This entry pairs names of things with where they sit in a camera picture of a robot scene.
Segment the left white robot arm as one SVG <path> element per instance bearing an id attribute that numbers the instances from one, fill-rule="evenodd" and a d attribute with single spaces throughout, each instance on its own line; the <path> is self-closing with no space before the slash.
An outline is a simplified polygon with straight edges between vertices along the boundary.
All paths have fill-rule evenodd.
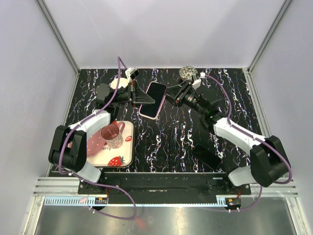
<path id="1" fill-rule="evenodd" d="M 117 103 L 129 102 L 132 105 L 154 104 L 155 100 L 146 94 L 132 80 L 126 87 L 115 89 L 102 83 L 95 89 L 96 102 L 103 107 L 71 126 L 60 125 L 56 128 L 48 160 L 59 167 L 59 173 L 72 173 L 76 177 L 89 181 L 89 189 L 96 194 L 105 190 L 105 181 L 100 179 L 101 171 L 87 161 L 88 139 L 97 131 L 110 125 L 117 117 Z"/>

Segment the pink glass mug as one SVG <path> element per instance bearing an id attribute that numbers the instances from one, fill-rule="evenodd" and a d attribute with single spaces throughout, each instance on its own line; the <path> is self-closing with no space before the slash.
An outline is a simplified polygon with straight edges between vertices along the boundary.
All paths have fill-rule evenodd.
<path id="1" fill-rule="evenodd" d="M 118 149 L 123 143 L 122 133 L 126 124 L 121 121 L 117 124 L 109 124 L 102 128 L 101 136 L 107 143 L 108 147 Z"/>

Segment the right aluminium frame post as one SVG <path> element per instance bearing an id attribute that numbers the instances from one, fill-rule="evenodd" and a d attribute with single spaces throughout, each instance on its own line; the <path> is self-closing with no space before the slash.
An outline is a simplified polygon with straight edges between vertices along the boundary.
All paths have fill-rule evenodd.
<path id="1" fill-rule="evenodd" d="M 264 51 L 266 50 L 270 40 L 274 36 L 278 26 L 280 25 L 281 21 L 283 20 L 284 16 L 286 15 L 287 11 L 289 10 L 290 6 L 292 5 L 293 0 L 284 0 L 278 13 L 276 14 L 273 22 L 271 23 L 264 39 L 262 40 L 261 45 L 259 46 L 255 56 L 253 57 L 250 65 L 247 67 L 247 72 L 252 73 L 255 66 L 257 65 L 258 61 L 262 57 Z"/>

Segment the aluminium frame post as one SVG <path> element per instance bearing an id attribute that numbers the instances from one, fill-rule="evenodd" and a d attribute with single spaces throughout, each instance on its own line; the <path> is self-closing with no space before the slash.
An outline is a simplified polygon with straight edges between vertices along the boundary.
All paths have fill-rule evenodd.
<path id="1" fill-rule="evenodd" d="M 77 63 L 74 60 L 74 57 L 72 56 L 45 0 L 35 0 L 36 4 L 38 5 L 40 11 L 42 12 L 47 24 L 49 25 L 54 37 L 56 38 L 64 56 L 66 57 L 66 59 L 68 60 L 69 64 L 71 65 L 73 71 L 75 73 L 79 73 L 80 68 L 77 65 Z"/>
<path id="2" fill-rule="evenodd" d="M 289 10 L 290 6 L 292 5 L 293 0 L 284 0 L 278 13 L 276 14 L 273 22 L 271 23 L 264 39 L 262 40 L 261 45 L 259 46 L 255 56 L 253 57 L 250 65 L 247 67 L 247 72 L 252 73 L 255 66 L 257 65 L 258 61 L 262 57 L 264 51 L 266 50 L 270 40 L 274 36 L 278 26 L 280 25 L 281 21 L 283 20 L 284 16 L 286 15 L 287 11 Z"/>

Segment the pink polka dot plate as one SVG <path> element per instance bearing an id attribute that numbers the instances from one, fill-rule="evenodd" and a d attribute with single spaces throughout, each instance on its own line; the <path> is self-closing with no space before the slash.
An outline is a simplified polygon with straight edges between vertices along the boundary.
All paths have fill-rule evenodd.
<path id="1" fill-rule="evenodd" d="M 87 156 L 92 157 L 102 150 L 106 141 L 100 132 L 92 135 L 87 141 Z"/>

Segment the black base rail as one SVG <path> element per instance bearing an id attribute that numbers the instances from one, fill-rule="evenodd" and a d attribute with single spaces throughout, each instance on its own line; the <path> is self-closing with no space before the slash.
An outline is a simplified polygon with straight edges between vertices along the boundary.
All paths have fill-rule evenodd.
<path id="1" fill-rule="evenodd" d="M 231 186 L 225 173 L 104 172 L 100 183 L 124 189 L 140 205 L 218 203 L 217 196 L 251 195 L 248 184 Z"/>

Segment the cream white bowl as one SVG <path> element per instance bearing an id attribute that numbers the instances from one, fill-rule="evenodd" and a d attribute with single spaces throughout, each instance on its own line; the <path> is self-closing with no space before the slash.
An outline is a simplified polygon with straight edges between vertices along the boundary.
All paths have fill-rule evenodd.
<path id="1" fill-rule="evenodd" d="M 129 84 L 128 79 L 116 78 L 110 83 L 110 87 L 115 90 L 117 85 L 118 85 L 118 89 L 120 89 L 120 88 L 126 88 L 128 86 L 128 84 Z"/>

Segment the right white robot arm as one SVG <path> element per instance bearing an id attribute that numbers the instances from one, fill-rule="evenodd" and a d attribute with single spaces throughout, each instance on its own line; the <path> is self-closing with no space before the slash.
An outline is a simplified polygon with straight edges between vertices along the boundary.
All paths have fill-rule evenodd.
<path id="1" fill-rule="evenodd" d="M 273 183 L 279 184 L 279 178 L 286 173 L 291 174 L 291 165 L 279 138 L 266 138 L 234 123 L 218 110 L 218 100 L 203 97 L 195 87 L 188 81 L 171 86 L 167 88 L 166 100 L 174 106 L 184 104 L 195 110 L 205 130 L 230 141 L 250 158 L 248 166 L 228 173 L 227 179 L 222 181 L 224 192 L 233 194 L 246 184 L 268 187 Z"/>

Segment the left aluminium frame post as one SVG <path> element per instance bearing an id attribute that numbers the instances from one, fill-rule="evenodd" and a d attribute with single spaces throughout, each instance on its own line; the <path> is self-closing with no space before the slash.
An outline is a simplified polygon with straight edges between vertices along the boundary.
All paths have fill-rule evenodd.
<path id="1" fill-rule="evenodd" d="M 74 60 L 74 57 L 72 56 L 45 0 L 35 0 L 36 4 L 38 5 L 40 11 L 42 12 L 47 24 L 49 25 L 54 37 L 56 38 L 64 56 L 66 57 L 66 59 L 68 60 L 69 64 L 71 65 L 73 71 L 75 73 L 79 73 L 80 68 L 77 65 L 77 63 Z"/>

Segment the black smartphone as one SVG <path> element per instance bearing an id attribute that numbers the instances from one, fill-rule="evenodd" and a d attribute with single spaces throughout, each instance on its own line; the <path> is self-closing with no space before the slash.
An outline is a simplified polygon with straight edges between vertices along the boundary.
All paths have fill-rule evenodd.
<path id="1" fill-rule="evenodd" d="M 194 147 L 192 155 L 212 170 L 217 170 L 222 166 L 222 159 L 200 144 Z"/>

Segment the patterned ceramic bowl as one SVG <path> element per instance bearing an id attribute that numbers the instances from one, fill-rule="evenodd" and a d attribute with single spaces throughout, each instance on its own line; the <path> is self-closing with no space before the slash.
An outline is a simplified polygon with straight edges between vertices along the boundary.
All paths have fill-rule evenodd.
<path id="1" fill-rule="evenodd" d="M 185 66 L 179 69 L 179 76 L 182 81 L 192 81 L 193 75 L 198 71 L 192 66 Z"/>

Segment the strawberry print tray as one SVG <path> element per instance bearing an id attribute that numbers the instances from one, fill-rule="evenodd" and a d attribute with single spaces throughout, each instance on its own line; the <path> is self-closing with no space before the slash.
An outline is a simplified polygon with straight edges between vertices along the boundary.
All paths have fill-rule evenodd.
<path id="1" fill-rule="evenodd" d="M 127 167 L 133 162 L 134 154 L 134 125 L 124 121 L 126 126 L 122 133 L 123 143 L 118 149 L 108 147 L 107 143 L 102 150 L 92 157 L 87 156 L 87 161 L 95 167 L 118 168 Z"/>

